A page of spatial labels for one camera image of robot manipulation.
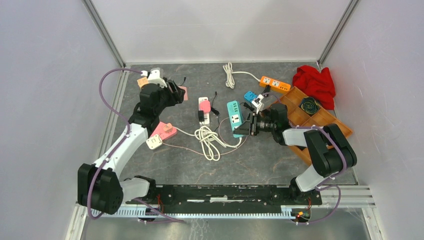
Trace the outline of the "white charger plug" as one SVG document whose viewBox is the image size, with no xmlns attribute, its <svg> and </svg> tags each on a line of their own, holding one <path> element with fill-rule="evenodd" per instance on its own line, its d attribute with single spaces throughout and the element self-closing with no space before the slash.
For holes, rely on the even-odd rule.
<svg viewBox="0 0 424 240">
<path fill-rule="evenodd" d="M 150 150 L 155 150 L 163 145 L 163 141 L 158 134 L 149 137 L 145 143 Z"/>
</svg>

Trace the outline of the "orange pink usb charger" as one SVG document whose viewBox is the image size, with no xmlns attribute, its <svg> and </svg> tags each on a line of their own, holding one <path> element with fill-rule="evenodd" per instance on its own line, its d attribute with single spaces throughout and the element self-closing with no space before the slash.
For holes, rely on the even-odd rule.
<svg viewBox="0 0 424 240">
<path fill-rule="evenodd" d="M 170 133 L 173 130 L 173 126 L 171 123 L 166 123 L 163 125 L 162 129 L 165 133 Z"/>
</svg>

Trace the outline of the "blue folding extension socket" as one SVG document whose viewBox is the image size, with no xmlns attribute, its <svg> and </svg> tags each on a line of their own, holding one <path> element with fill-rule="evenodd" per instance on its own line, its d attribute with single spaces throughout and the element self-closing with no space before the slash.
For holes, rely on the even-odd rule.
<svg viewBox="0 0 424 240">
<path fill-rule="evenodd" d="M 251 103 L 252 101 L 254 101 L 258 96 L 252 92 L 252 91 L 248 91 L 244 94 L 244 100 L 247 103 Z"/>
</svg>

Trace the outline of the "black power adapter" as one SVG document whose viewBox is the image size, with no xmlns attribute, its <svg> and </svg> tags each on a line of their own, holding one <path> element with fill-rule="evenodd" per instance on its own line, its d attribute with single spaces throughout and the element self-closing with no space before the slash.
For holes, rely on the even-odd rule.
<svg viewBox="0 0 424 240">
<path fill-rule="evenodd" d="M 264 97 L 267 97 L 267 96 L 268 96 L 268 94 L 269 94 L 269 92 L 270 92 L 270 89 L 271 89 L 271 87 L 270 87 L 269 85 L 267 85 L 267 86 L 264 88 L 264 90 L 263 90 L 263 92 L 262 92 L 262 95 L 263 95 Z"/>
</svg>

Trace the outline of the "white usb power strip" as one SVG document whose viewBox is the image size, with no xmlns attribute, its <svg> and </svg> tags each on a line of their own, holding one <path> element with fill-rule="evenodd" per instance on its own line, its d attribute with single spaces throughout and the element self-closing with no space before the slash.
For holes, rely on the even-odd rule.
<svg viewBox="0 0 424 240">
<path fill-rule="evenodd" d="M 200 126 L 208 126 L 210 124 L 211 103 L 208 97 L 198 98 L 198 119 Z"/>
</svg>

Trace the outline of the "orange power strip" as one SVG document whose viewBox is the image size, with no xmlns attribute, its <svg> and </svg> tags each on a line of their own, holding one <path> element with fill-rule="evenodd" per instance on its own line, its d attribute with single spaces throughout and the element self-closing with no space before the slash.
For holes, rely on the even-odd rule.
<svg viewBox="0 0 424 240">
<path fill-rule="evenodd" d="M 282 82 L 277 79 L 273 79 L 268 76 L 261 77 L 259 81 L 259 86 L 263 88 L 269 87 L 270 90 L 281 93 L 281 94 L 285 94 L 291 90 L 290 84 Z"/>
</svg>

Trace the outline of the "pink square power strip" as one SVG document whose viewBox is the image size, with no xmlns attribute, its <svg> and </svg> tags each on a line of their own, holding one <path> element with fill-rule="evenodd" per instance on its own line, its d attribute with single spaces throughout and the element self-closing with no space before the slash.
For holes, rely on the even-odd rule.
<svg viewBox="0 0 424 240">
<path fill-rule="evenodd" d="M 159 135 L 162 141 L 165 141 L 177 134 L 177 129 L 171 123 L 159 122 L 151 136 Z"/>
</svg>

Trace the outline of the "teal power strip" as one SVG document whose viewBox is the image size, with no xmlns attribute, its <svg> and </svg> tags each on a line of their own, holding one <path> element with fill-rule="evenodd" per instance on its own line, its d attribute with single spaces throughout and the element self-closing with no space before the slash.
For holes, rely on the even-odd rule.
<svg viewBox="0 0 424 240">
<path fill-rule="evenodd" d="M 226 104 L 229 116 L 231 131 L 234 132 L 236 128 L 242 125 L 243 116 L 240 109 L 240 103 L 236 100 L 230 101 Z"/>
</svg>

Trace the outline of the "pink folding plug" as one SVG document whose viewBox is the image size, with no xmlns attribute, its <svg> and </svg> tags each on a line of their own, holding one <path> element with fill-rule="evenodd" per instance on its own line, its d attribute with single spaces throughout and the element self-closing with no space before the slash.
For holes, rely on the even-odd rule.
<svg viewBox="0 0 424 240">
<path fill-rule="evenodd" d="M 211 103 L 209 100 L 203 100 L 199 103 L 199 110 L 204 111 L 205 114 L 211 111 Z"/>
</svg>

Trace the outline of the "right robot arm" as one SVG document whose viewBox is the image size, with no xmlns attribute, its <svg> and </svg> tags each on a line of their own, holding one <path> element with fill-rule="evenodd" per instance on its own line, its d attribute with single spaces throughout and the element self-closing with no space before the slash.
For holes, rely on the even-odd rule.
<svg viewBox="0 0 424 240">
<path fill-rule="evenodd" d="M 336 123 L 325 126 L 291 126 L 288 108 L 274 103 L 259 112 L 251 112 L 247 119 L 234 128 L 233 133 L 256 136 L 260 132 L 271 133 L 274 141 L 282 146 L 305 147 L 311 165 L 294 177 L 289 185 L 289 199 L 302 204 L 313 190 L 323 189 L 323 184 L 357 164 L 357 156 Z"/>
</svg>

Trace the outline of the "orange divided tray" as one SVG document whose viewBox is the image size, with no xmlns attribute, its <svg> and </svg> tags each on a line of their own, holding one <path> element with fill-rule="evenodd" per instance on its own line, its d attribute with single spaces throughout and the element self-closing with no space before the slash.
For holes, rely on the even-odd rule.
<svg viewBox="0 0 424 240">
<path fill-rule="evenodd" d="M 289 122 L 294 126 L 325 126 L 328 124 L 337 124 L 343 133 L 343 135 L 348 138 L 354 131 L 345 125 L 338 118 L 333 116 L 328 110 L 324 109 L 322 106 L 320 109 L 312 116 L 308 115 L 303 109 L 301 109 L 300 104 L 307 95 L 303 93 L 297 87 L 293 87 L 289 92 L 282 95 L 278 98 L 278 101 L 287 106 L 288 110 L 288 119 Z"/>
</svg>

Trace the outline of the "red cloth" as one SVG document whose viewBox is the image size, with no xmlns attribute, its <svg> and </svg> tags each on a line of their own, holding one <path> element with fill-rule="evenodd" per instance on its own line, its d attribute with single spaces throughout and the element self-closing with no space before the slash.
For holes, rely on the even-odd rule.
<svg viewBox="0 0 424 240">
<path fill-rule="evenodd" d="M 300 66 L 292 78 L 292 84 L 307 96 L 317 100 L 326 110 L 335 109 L 336 88 L 328 67 L 319 71 L 313 66 Z"/>
</svg>

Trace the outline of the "wooden cube adapter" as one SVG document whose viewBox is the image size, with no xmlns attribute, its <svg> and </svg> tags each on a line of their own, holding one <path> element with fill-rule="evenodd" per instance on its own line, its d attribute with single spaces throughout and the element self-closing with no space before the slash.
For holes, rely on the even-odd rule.
<svg viewBox="0 0 424 240">
<path fill-rule="evenodd" d="M 137 81 L 137 85 L 140 89 L 142 89 L 143 86 L 147 85 L 149 83 L 149 80 L 146 76 L 143 76 L 139 78 Z"/>
</svg>

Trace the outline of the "pink plug adapter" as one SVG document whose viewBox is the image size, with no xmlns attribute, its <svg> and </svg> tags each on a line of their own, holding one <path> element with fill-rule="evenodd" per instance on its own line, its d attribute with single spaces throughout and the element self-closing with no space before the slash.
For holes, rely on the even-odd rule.
<svg viewBox="0 0 424 240">
<path fill-rule="evenodd" d="M 185 87 L 185 86 L 179 86 L 179 88 L 184 91 L 183 100 L 184 101 L 187 101 L 188 100 L 188 90 L 187 90 L 187 87 Z"/>
</svg>

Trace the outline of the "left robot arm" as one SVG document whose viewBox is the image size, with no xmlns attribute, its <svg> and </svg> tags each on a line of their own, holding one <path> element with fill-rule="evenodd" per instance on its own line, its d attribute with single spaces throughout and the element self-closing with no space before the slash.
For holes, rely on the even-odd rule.
<svg viewBox="0 0 424 240">
<path fill-rule="evenodd" d="M 160 114 L 167 107 L 181 104 L 187 90 L 166 81 L 147 83 L 141 87 L 139 102 L 127 120 L 126 129 L 115 143 L 92 164 L 84 163 L 77 171 L 77 203 L 88 211 L 115 214 L 121 204 L 139 198 L 145 204 L 157 198 L 155 181 L 133 177 L 120 181 L 120 175 L 135 151 L 144 144 L 160 123 Z"/>
</svg>

